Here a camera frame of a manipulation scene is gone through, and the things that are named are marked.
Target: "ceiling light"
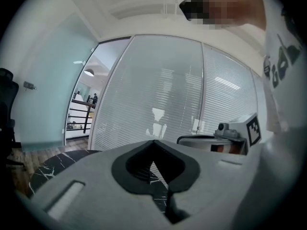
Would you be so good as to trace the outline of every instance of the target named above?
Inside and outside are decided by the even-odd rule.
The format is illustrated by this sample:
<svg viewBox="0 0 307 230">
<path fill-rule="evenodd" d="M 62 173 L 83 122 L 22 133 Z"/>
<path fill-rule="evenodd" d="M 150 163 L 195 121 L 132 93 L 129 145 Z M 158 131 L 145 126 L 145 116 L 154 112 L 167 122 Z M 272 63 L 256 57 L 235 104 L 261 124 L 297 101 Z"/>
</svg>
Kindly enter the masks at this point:
<svg viewBox="0 0 307 230">
<path fill-rule="evenodd" d="M 84 71 L 84 73 L 91 76 L 91 77 L 94 76 L 94 71 L 92 69 L 87 69 L 87 70 Z"/>
<path fill-rule="evenodd" d="M 221 78 L 217 77 L 217 78 L 215 78 L 215 80 L 220 82 L 220 83 L 223 83 L 223 84 L 225 84 L 225 85 L 227 85 L 227 86 L 229 86 L 229 87 L 231 87 L 231 88 L 233 88 L 235 90 L 241 89 L 239 86 L 236 86 L 235 84 L 233 84 L 231 82 L 228 82 L 228 81 L 226 81 L 224 79 L 221 79 Z"/>
</svg>

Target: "black marble surface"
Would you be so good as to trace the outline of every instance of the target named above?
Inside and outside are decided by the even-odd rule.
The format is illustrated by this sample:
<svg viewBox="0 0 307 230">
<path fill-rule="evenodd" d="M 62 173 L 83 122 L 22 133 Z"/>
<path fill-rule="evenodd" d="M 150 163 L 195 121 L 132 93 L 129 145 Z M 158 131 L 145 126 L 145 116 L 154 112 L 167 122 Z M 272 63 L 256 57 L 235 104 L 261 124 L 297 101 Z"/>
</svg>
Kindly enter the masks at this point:
<svg viewBox="0 0 307 230">
<path fill-rule="evenodd" d="M 31 177 L 29 183 L 29 197 L 48 180 L 51 180 L 57 174 L 76 163 L 80 159 L 100 151 L 96 150 L 77 150 L 60 153 L 42 163 Z M 152 172 L 150 172 L 150 185 L 155 187 L 156 195 L 153 196 L 153 201 L 158 206 L 162 213 L 165 213 L 167 188 L 161 180 Z"/>
</svg>

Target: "railing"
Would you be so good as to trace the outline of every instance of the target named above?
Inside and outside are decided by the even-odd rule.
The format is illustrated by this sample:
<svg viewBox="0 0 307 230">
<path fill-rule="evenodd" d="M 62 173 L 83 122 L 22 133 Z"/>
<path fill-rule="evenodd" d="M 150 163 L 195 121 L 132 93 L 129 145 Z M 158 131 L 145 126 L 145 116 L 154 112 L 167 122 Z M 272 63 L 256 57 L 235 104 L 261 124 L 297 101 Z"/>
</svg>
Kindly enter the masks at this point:
<svg viewBox="0 0 307 230">
<path fill-rule="evenodd" d="M 92 104 L 92 103 L 77 101 L 77 100 L 74 100 L 74 99 L 72 99 L 71 102 L 72 103 L 77 103 L 77 104 L 80 104 L 80 105 L 86 105 L 87 106 L 87 111 L 80 110 L 80 109 L 70 108 L 70 110 L 72 110 L 72 111 L 86 112 L 86 116 L 84 117 L 84 116 L 71 116 L 71 115 L 69 115 L 68 118 L 70 118 L 70 117 L 85 118 L 85 121 L 84 121 L 84 123 L 76 123 L 76 122 L 74 122 L 74 123 L 67 123 L 66 131 L 83 130 L 83 133 L 85 134 L 86 130 L 90 129 L 90 128 L 86 128 L 86 126 L 88 124 L 87 123 L 88 119 L 91 118 L 91 117 L 89 117 L 89 114 L 93 113 L 93 111 L 91 111 L 91 107 L 95 108 L 96 105 Z M 74 125 L 84 125 L 84 128 L 79 128 L 79 129 L 73 128 Z"/>
</svg>

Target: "office chair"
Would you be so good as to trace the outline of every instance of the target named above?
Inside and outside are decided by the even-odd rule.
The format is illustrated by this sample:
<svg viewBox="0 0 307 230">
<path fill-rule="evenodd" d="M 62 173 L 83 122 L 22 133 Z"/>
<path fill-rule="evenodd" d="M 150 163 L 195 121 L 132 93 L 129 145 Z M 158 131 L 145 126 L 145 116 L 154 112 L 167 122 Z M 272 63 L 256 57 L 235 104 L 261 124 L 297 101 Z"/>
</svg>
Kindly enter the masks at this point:
<svg viewBox="0 0 307 230">
<path fill-rule="evenodd" d="M 11 110 L 19 86 L 12 80 L 13 74 L 4 68 L 0 68 L 0 140 L 2 147 L 4 147 L 5 158 L 10 154 L 15 144 L 15 120 L 11 119 Z M 9 159 L 6 159 L 6 164 L 24 167 L 24 163 Z"/>
</svg>

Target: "wooden floor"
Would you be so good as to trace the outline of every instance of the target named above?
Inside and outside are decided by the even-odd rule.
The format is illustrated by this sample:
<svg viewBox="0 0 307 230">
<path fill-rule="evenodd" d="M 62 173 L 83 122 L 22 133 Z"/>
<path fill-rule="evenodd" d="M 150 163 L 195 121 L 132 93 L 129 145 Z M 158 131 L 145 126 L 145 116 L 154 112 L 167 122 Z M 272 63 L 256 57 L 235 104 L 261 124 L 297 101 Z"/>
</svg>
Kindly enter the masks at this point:
<svg viewBox="0 0 307 230">
<path fill-rule="evenodd" d="M 28 185 L 31 176 L 40 164 L 59 153 L 75 150 L 86 150 L 87 143 L 88 138 L 85 138 L 80 140 L 67 141 L 67 145 L 62 148 L 31 152 L 22 152 L 21 149 L 13 149 L 13 155 L 10 155 L 8 159 L 23 162 L 26 166 L 26 171 L 24 171 L 22 166 L 7 165 L 8 171 L 12 175 L 16 190 L 23 193 L 24 195 L 28 195 Z"/>
</svg>

